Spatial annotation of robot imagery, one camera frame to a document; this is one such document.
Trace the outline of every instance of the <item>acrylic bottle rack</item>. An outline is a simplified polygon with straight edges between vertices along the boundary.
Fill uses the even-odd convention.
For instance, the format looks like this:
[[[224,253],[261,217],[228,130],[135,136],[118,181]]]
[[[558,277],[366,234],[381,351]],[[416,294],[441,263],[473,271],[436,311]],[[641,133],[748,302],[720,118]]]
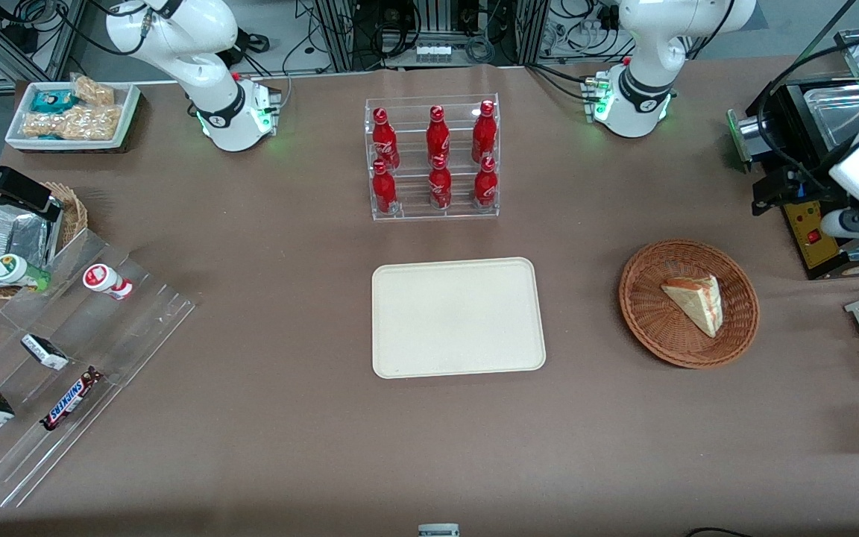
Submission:
[[[88,266],[104,263],[136,289],[123,301],[82,285]],[[0,506],[19,506],[89,425],[191,313],[194,304],[102,238],[83,230],[47,268],[44,293],[22,290],[0,309],[0,392],[15,417],[0,424]],[[68,356],[48,369],[22,347],[26,333]],[[55,431],[39,424],[72,384],[95,366],[105,374]]]
[[[480,211],[473,204],[473,187],[479,164],[473,161],[473,126],[479,116],[479,105],[484,99],[495,103],[492,116],[499,125],[500,105],[498,94],[419,96],[419,98],[369,98],[364,112],[364,142],[367,150],[368,185],[371,194],[373,220],[413,220],[439,218],[491,218],[499,214],[499,191],[489,211]],[[430,204],[430,163],[427,157],[426,132],[430,126],[430,107],[440,105],[446,113],[450,129],[450,164],[453,175],[453,203],[446,210],[437,210]],[[396,131],[400,150],[400,166],[392,170],[396,180],[396,196],[400,209],[395,214],[384,214],[377,208],[373,194],[373,110],[385,108],[389,124]],[[500,174],[499,139],[495,137],[494,157]]]

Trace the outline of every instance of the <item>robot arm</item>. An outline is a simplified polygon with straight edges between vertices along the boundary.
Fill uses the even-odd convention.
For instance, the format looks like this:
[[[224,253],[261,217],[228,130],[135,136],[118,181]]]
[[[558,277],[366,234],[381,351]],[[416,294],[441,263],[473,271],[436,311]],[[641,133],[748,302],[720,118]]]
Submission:
[[[149,10],[139,11],[143,4]],[[111,11],[105,27],[115,46],[173,76],[220,149],[248,149],[275,132],[280,94],[236,81],[218,58],[238,36],[238,23],[222,0],[130,0]]]
[[[596,77],[594,119],[620,136],[645,136],[668,106],[669,92],[687,59],[679,37],[708,37],[744,26],[756,0],[622,0],[620,24],[635,52],[628,66]]]

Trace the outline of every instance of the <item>round wicker basket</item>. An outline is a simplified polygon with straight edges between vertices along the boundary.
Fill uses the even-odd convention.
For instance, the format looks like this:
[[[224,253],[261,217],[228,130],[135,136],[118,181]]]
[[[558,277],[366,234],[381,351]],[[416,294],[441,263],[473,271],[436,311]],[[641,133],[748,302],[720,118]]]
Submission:
[[[59,230],[57,249],[65,248],[78,235],[79,231],[88,227],[88,210],[85,205],[78,200],[74,191],[61,183],[42,183],[45,187],[51,190],[52,196],[58,198],[65,204],[65,213],[62,215],[62,228]],[[9,286],[9,288],[0,288],[0,300],[9,300],[18,292],[17,286]]]
[[[718,279],[722,327],[712,339],[695,326],[661,284],[672,277]],[[655,356],[681,367],[707,369],[742,356],[758,332],[758,296],[744,271],[718,248],[701,242],[654,242],[632,256],[618,286],[629,329]]]

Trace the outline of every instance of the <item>brown tablecloth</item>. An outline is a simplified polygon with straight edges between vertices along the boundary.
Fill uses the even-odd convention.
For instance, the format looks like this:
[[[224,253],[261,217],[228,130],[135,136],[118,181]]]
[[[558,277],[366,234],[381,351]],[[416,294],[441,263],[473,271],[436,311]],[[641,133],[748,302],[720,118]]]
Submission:
[[[859,279],[807,282],[783,219],[750,214],[725,122],[785,58],[698,61],[644,139],[586,125],[523,69],[301,78],[280,135],[221,153],[177,85],[144,86],[125,155],[6,150],[198,302],[0,535],[859,535]],[[573,72],[590,72],[576,68]],[[498,92],[502,214],[375,224],[369,96]],[[625,261],[681,237],[751,277],[761,329],[713,371],[661,363],[617,308]],[[377,266],[524,256],[539,371],[381,380]]]

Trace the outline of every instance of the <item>red bottle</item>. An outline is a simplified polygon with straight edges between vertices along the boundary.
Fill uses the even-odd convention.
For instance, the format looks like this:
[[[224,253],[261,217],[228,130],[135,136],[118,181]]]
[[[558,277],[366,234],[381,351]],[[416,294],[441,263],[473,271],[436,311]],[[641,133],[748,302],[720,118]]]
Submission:
[[[400,149],[396,146],[396,131],[386,119],[386,109],[373,111],[373,146],[377,159],[387,162],[394,170],[400,167]]]
[[[376,196],[376,208],[382,214],[395,214],[400,210],[400,202],[396,200],[396,181],[386,171],[386,163],[382,160],[373,163],[373,195]]]
[[[432,158],[432,171],[429,173],[429,204],[437,210],[449,208],[453,201],[453,176],[447,170],[447,158],[436,155]]]
[[[473,203],[478,210],[488,211],[495,205],[495,193],[499,184],[499,178],[495,176],[495,159],[483,157],[480,167],[473,188]]]
[[[443,107],[433,105],[429,109],[429,129],[427,129],[427,159],[432,164],[436,155],[450,157],[450,127],[443,120]]]
[[[497,125],[495,118],[492,116],[492,111],[495,110],[495,103],[492,101],[484,101],[479,106],[479,118],[476,120],[476,125],[473,126],[473,162],[478,163],[482,157],[492,156],[495,149],[495,132]]]

